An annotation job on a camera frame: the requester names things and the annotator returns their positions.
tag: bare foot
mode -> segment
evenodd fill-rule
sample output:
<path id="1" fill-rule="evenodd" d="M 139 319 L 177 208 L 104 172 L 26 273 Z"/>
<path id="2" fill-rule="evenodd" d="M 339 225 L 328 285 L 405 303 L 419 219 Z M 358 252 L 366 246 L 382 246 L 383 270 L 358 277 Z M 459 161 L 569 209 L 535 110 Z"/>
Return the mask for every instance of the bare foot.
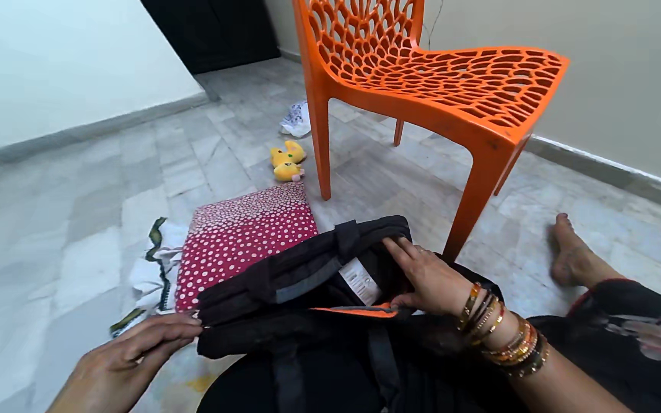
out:
<path id="1" fill-rule="evenodd" d="M 560 253 L 552 264 L 552 278 L 563 286 L 583 285 L 591 288 L 604 279 L 623 278 L 597 256 L 573 230 L 568 214 L 559 213 L 552 226 Z"/>
<path id="2" fill-rule="evenodd" d="M 590 251 L 590 249 L 575 234 L 573 225 L 568 220 L 568 214 L 557 214 L 555 225 L 552 226 L 552 233 L 555 235 L 558 247 L 560 247 L 560 253 L 552 264 L 552 278 L 559 285 L 580 285 L 574 277 L 574 266 L 583 259 L 578 259 L 578 256 L 583 256 L 583 253 Z"/>

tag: black door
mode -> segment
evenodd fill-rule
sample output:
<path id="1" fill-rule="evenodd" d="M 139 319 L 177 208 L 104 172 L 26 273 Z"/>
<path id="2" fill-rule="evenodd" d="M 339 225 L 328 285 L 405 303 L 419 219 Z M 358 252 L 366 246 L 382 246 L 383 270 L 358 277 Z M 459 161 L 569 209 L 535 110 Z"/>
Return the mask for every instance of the black door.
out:
<path id="1" fill-rule="evenodd" d="M 142 0 L 142 4 L 190 73 L 280 55 L 264 0 Z"/>

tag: chair leg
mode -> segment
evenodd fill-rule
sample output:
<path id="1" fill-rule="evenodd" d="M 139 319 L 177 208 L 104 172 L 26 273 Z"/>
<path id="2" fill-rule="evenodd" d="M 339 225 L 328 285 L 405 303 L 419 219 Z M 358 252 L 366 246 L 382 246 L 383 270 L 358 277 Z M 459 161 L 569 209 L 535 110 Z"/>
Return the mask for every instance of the chair leg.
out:
<path id="1" fill-rule="evenodd" d="M 501 179 L 499 181 L 499 185 L 497 186 L 497 190 L 493 192 L 493 196 L 498 196 L 499 192 L 501 191 L 501 187 L 504 186 L 504 182 L 507 181 L 507 178 L 509 177 L 509 173 L 512 171 L 512 168 L 514 167 L 514 164 L 516 164 L 516 161 L 519 159 L 519 154 L 524 150 L 524 145 L 519 148 L 519 150 L 516 152 L 514 155 L 514 158 L 512 159 L 512 162 L 509 163 L 509 166 L 507 167 L 507 171 L 504 173 L 504 175 L 501 176 Z"/>
<path id="2" fill-rule="evenodd" d="M 402 127 L 405 126 L 405 121 L 397 119 L 397 126 L 394 127 L 394 146 L 399 146 L 402 142 Z"/>
<path id="3" fill-rule="evenodd" d="M 328 98 L 311 98 L 308 91 L 308 112 L 310 112 L 310 127 L 313 134 L 315 149 L 315 164 L 318 171 L 320 196 L 324 200 L 331 199 L 331 155 L 328 147 Z"/>
<path id="4" fill-rule="evenodd" d="M 505 170 L 505 161 L 494 162 L 491 159 L 477 159 L 474 156 L 471 174 L 443 250 L 445 259 L 454 261 L 461 252 Z"/>

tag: yellow stuffed toy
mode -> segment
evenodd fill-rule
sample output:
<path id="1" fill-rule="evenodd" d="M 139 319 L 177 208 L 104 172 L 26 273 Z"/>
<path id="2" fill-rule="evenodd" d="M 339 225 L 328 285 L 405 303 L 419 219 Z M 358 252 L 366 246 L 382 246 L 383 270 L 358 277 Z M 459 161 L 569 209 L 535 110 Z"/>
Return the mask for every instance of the yellow stuffed toy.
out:
<path id="1" fill-rule="evenodd" d="M 305 160 L 306 155 L 303 147 L 294 140 L 286 140 L 285 148 L 287 148 L 286 151 L 283 151 L 280 148 L 270 149 L 273 167 L 277 167 L 283 163 L 301 163 Z"/>
<path id="2" fill-rule="evenodd" d="M 278 181 L 299 181 L 300 177 L 305 175 L 305 170 L 298 164 L 283 163 L 275 168 L 275 178 Z"/>
<path id="3" fill-rule="evenodd" d="M 275 178 L 278 181 L 299 181 L 305 171 L 298 165 L 305 160 L 303 147 L 293 140 L 286 140 L 286 151 L 280 148 L 271 148 L 272 166 L 275 167 Z"/>

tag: white label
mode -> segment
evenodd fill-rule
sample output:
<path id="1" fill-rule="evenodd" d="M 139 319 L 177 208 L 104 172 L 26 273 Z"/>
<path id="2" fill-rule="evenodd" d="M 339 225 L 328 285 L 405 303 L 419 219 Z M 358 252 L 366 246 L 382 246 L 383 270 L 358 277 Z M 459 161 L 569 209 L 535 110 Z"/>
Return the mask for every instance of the white label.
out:
<path id="1" fill-rule="evenodd" d="M 365 305 L 370 306 L 381 297 L 379 286 L 358 258 L 352 259 L 338 272 Z"/>

